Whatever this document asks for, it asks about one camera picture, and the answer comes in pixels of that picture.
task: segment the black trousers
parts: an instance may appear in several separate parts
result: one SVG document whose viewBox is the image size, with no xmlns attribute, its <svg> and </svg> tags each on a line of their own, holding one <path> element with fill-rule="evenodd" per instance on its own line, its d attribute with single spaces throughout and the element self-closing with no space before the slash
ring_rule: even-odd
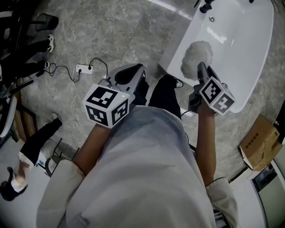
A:
<svg viewBox="0 0 285 228">
<path fill-rule="evenodd" d="M 51 123 L 43 126 L 38 132 L 27 139 L 20 152 L 22 152 L 30 161 L 36 165 L 39 158 L 40 149 L 45 142 L 53 136 L 53 134 L 60 128 L 62 122 L 56 118 Z"/>
<path fill-rule="evenodd" d="M 159 80 L 152 93 L 148 106 L 165 109 L 181 119 L 180 107 L 176 99 L 176 79 L 165 75 Z"/>
<path fill-rule="evenodd" d="M 27 77 L 41 71 L 45 67 L 45 61 L 37 63 L 25 63 L 38 52 L 46 52 L 49 40 L 27 45 L 0 61 L 3 83 L 11 85 L 16 78 Z"/>
</svg>

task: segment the person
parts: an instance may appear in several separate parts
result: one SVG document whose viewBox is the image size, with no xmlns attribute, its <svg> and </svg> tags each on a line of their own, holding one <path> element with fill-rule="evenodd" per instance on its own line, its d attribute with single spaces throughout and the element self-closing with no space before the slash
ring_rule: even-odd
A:
<svg viewBox="0 0 285 228">
<path fill-rule="evenodd" d="M 28 77 L 50 66 L 48 61 L 25 63 L 38 52 L 52 52 L 54 50 L 54 36 L 49 34 L 45 41 L 27 45 L 0 60 L 0 81 L 9 87 L 17 78 Z"/>
<path fill-rule="evenodd" d="M 228 180 L 214 180 L 214 112 L 203 100 L 194 157 L 179 86 L 165 75 L 149 106 L 135 107 L 116 130 L 95 125 L 73 161 L 61 161 L 53 173 L 37 227 L 237 227 Z"/>
<path fill-rule="evenodd" d="M 31 169 L 38 161 L 40 149 L 61 125 L 61 119 L 54 113 L 51 123 L 47 123 L 27 139 L 19 151 L 19 164 L 17 165 L 16 172 L 13 173 L 13 169 L 8 167 L 9 179 L 8 181 L 3 181 L 0 186 L 0 194 L 4 200 L 12 201 L 24 193 L 28 186 L 27 178 L 29 177 Z"/>
</svg>

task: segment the shoe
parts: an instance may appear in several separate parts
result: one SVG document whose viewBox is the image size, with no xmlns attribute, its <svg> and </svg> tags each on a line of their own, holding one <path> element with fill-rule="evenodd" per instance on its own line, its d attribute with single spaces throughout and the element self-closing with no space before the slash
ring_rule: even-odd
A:
<svg viewBox="0 0 285 228">
<path fill-rule="evenodd" d="M 45 67 L 44 68 L 49 68 L 49 66 L 50 66 L 50 62 L 49 61 L 45 62 Z"/>
<path fill-rule="evenodd" d="M 54 49 L 54 45 L 53 45 L 53 42 L 54 42 L 54 36 L 52 34 L 49 34 L 48 35 L 48 40 L 49 40 L 49 47 L 48 47 L 48 51 L 49 52 L 52 52 L 53 49 Z"/>
<path fill-rule="evenodd" d="M 53 120 L 55 120 L 56 118 L 58 118 L 58 119 L 62 122 L 62 124 L 63 124 L 63 121 L 61 120 L 61 118 L 59 117 L 58 114 L 53 113 L 53 114 L 52 114 L 52 117 L 53 117 Z"/>
<path fill-rule="evenodd" d="M 164 76 L 173 77 L 173 76 L 171 76 L 171 75 L 160 75 L 160 76 L 159 76 L 159 80 L 161 80 Z M 181 88 L 181 87 L 183 87 L 183 85 L 184 85 L 184 82 L 183 82 L 183 81 L 181 81 L 181 80 L 179 80 L 179 79 L 177 79 L 177 78 L 175 78 L 175 77 L 173 77 L 173 78 L 176 80 L 176 88 Z"/>
</svg>

